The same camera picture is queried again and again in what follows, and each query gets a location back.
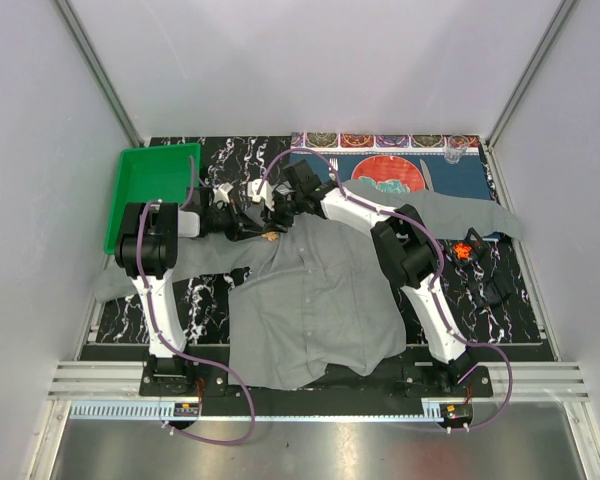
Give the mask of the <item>grey button shirt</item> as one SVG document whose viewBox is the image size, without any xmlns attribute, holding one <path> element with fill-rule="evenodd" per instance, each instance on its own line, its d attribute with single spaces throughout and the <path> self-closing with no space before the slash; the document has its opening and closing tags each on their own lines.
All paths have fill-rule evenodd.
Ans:
<svg viewBox="0 0 600 480">
<path fill-rule="evenodd" d="M 173 279 L 240 268 L 251 273 L 229 294 L 229 366 L 251 387 L 300 388 L 330 364 L 366 376 L 406 349 L 372 241 L 347 225 L 300 215 L 275 241 L 181 238 Z"/>
</svg>

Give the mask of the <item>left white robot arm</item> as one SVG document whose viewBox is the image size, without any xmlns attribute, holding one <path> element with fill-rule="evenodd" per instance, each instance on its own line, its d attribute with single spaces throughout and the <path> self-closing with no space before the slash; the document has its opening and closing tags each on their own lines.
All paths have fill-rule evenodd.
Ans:
<svg viewBox="0 0 600 480">
<path fill-rule="evenodd" d="M 142 396 L 224 393 L 227 367 L 219 358 L 195 359 L 188 351 L 173 289 L 179 241 L 210 233 L 221 233 L 230 241 L 262 233 L 236 202 L 230 184 L 218 189 L 189 187 L 181 204 L 159 199 L 125 206 L 114 256 L 139 295 L 149 332 Z"/>
</svg>

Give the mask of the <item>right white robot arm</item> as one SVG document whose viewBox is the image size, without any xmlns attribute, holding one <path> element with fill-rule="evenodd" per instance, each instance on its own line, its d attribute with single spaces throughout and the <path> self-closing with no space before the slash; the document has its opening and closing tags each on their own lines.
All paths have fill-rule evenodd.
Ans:
<svg viewBox="0 0 600 480">
<path fill-rule="evenodd" d="M 366 200 L 345 188 L 336 173 L 323 183 L 306 161 L 285 167 L 283 173 L 283 186 L 262 178 L 248 187 L 250 199 L 265 205 L 265 221 L 283 231 L 297 215 L 306 213 L 368 235 L 382 273 L 407 296 L 418 317 L 433 360 L 435 387 L 446 396 L 460 394 L 477 362 L 444 298 L 440 280 L 444 254 L 416 209 L 410 205 L 392 209 Z"/>
</svg>

